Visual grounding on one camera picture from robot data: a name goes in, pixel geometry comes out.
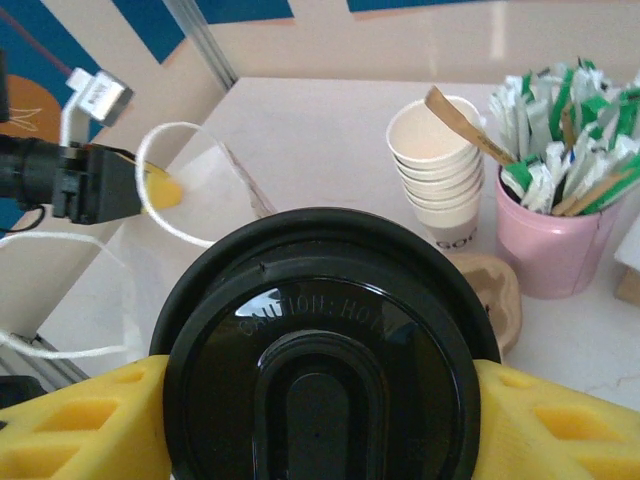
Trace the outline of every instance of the white cord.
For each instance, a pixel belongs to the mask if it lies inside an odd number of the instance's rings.
[[[140,142],[140,146],[138,147],[138,151],[136,152],[136,188],[138,190],[138,196],[140,197],[140,201],[142,203],[142,207],[149,214],[149,216],[166,232],[170,233],[178,237],[185,242],[191,243],[198,247],[209,248],[215,242],[209,240],[203,240],[201,238],[197,238],[189,235],[188,233],[183,232],[182,230],[177,229],[169,222],[167,222],[164,218],[160,216],[160,214],[156,211],[156,209],[151,204],[151,200],[149,199],[149,193],[147,192],[147,188],[144,181],[144,173],[145,173],[145,164],[147,162],[147,155],[149,153],[149,149],[151,145],[156,140],[156,137],[160,135],[165,130],[169,130],[174,127],[187,127],[192,128],[194,130],[198,130],[204,133],[207,137],[209,137],[213,142],[217,145],[218,141],[213,138],[204,128],[200,125],[196,125],[195,123],[189,122],[169,122],[163,123],[162,125],[158,125],[149,133],[147,133],[142,142]]]
[[[140,143],[140,147],[138,147],[138,151],[136,153],[136,165],[135,165],[135,179],[136,179],[136,189],[138,191],[138,196],[140,197],[140,202],[142,203],[142,207],[146,210],[149,216],[165,231],[174,235],[185,242],[191,243],[193,245],[197,245],[202,248],[209,248],[215,242],[203,240],[197,237],[193,237],[188,233],[185,233],[173,225],[169,224],[164,218],[158,214],[156,209],[151,203],[149,199],[149,194],[147,192],[147,188],[145,185],[145,164],[146,158],[151,148],[153,142],[156,137],[160,135],[165,130],[174,127],[187,127],[198,130],[208,136],[213,142],[217,145],[218,141],[213,138],[207,131],[205,131],[200,125],[196,125],[194,123],[189,122],[170,122],[164,123],[162,125],[158,125],[150,132],[148,132],[142,142]],[[8,235],[2,239],[0,239],[0,248],[8,245],[9,243],[21,239],[21,238],[57,238],[62,240],[75,240],[79,242],[92,243],[102,250],[104,250],[111,258],[113,258],[119,265],[124,267],[129,273],[129,279],[131,283],[133,283],[133,274],[130,271],[129,267],[123,263],[109,248],[97,238],[90,237],[88,235],[81,235],[76,233],[66,233],[66,232],[25,232],[25,233],[17,233],[13,235]],[[94,348],[91,350],[83,350],[78,352],[54,352],[50,350],[44,350],[32,347],[31,345],[20,340],[19,337],[13,335],[7,331],[0,329],[0,346],[6,345],[13,350],[22,353],[23,355],[38,357],[38,358],[46,358],[46,359],[76,359],[76,358],[84,358],[84,357],[95,357],[101,355],[108,355],[112,353],[122,353],[129,352],[133,355],[136,355],[136,351],[140,350],[140,346],[137,345],[139,342],[139,328],[137,327],[131,310],[133,308],[132,304],[134,301],[130,298],[133,291],[135,290],[135,285],[129,285],[125,287],[125,299],[124,299],[124,307],[125,314],[123,315],[123,327],[124,327],[124,335],[125,335],[125,345],[112,345],[108,347],[100,347]]]
[[[12,235],[7,235],[4,238],[1,238],[0,248],[6,247],[9,243],[22,238],[36,238],[36,239],[56,238],[61,240],[73,240],[77,242],[92,243],[100,247],[102,250],[104,250],[120,266],[127,269],[128,273],[130,273],[129,267],[126,264],[124,264],[111,250],[109,250],[109,248],[104,243],[102,243],[97,238],[93,238],[89,235],[81,235],[78,233],[67,233],[67,232],[15,233]],[[123,322],[125,322],[125,327],[127,323],[130,322],[130,319],[128,318],[127,315],[125,315]],[[76,352],[55,352],[52,350],[33,347],[23,342],[22,340],[20,340],[18,336],[0,329],[0,346],[2,345],[6,345],[12,350],[15,350],[16,352],[21,353],[23,355],[27,355],[29,357],[46,358],[49,360],[55,360],[55,359],[61,359],[61,358],[75,359],[75,358],[85,358],[85,357],[98,357],[102,355],[109,355],[113,353],[122,353],[122,352],[129,351],[129,347],[127,347],[126,345],[111,345],[108,347],[99,347],[99,348],[93,348],[90,350],[81,350]]]

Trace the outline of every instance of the pink container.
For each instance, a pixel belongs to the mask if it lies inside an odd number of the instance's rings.
[[[496,185],[497,255],[516,272],[522,293],[566,298],[582,292],[595,276],[622,202],[579,217],[540,215],[511,200]]]

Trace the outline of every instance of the white paper bag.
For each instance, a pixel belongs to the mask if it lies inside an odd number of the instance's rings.
[[[275,213],[259,187],[222,144],[191,160],[172,177],[183,187],[180,205],[159,212],[174,227],[217,241]],[[205,249],[162,230],[147,215],[127,219],[110,245],[134,275],[135,311],[147,347],[158,314],[187,268]]]

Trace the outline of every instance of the white paper cup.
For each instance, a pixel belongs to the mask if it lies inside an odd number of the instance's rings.
[[[476,107],[461,97],[446,97],[471,123],[480,125]],[[387,127],[387,145],[396,160],[417,170],[442,168],[475,148],[417,100],[400,110]]]
[[[469,246],[478,231],[482,191],[465,203],[445,210],[425,210],[411,203],[418,220],[427,230],[432,244],[444,251],[459,251]]]
[[[467,191],[483,172],[484,165],[482,163],[471,163],[463,171],[442,180],[421,182],[406,177],[402,172],[400,173],[400,178],[405,188],[415,196],[431,200],[449,198]]]
[[[429,170],[417,170],[415,168],[407,167],[406,165],[396,161],[396,168],[399,172],[404,174],[407,178],[413,180],[420,180],[423,182],[432,182],[434,180],[440,180],[455,175],[460,170],[467,168],[471,164],[476,164],[482,161],[482,152],[477,148],[469,150],[469,153],[462,157],[460,162],[451,163],[445,167],[434,168]]]
[[[427,210],[447,210],[451,208],[456,208],[460,204],[468,202],[471,198],[473,198],[479,191],[482,190],[482,186],[484,185],[484,170],[480,171],[480,176],[474,179],[473,184],[466,188],[453,187],[449,189],[448,194],[444,199],[436,199],[436,198],[424,198],[425,195],[418,196],[411,193],[409,190],[405,188],[405,194],[407,198],[414,203],[415,205],[427,209]]]

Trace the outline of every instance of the white countertop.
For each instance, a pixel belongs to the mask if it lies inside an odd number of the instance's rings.
[[[441,84],[469,99],[487,118],[492,86]],[[422,98],[423,83],[246,78],[229,92],[204,126],[224,141],[279,210],[339,206],[387,217],[424,236],[404,197],[384,132],[405,104]],[[177,169],[209,146],[195,135],[172,164]],[[496,166],[486,159],[480,227],[470,251],[493,253]],[[622,268],[613,260],[640,210],[630,196],[592,285],[565,300],[523,298],[524,327],[506,361],[521,370],[640,410],[640,309],[613,297]],[[113,264],[98,256],[43,325],[60,349],[120,341]],[[155,318],[139,319],[144,341]],[[87,344],[87,339],[94,343]],[[79,362],[89,374],[123,363],[121,357]]]

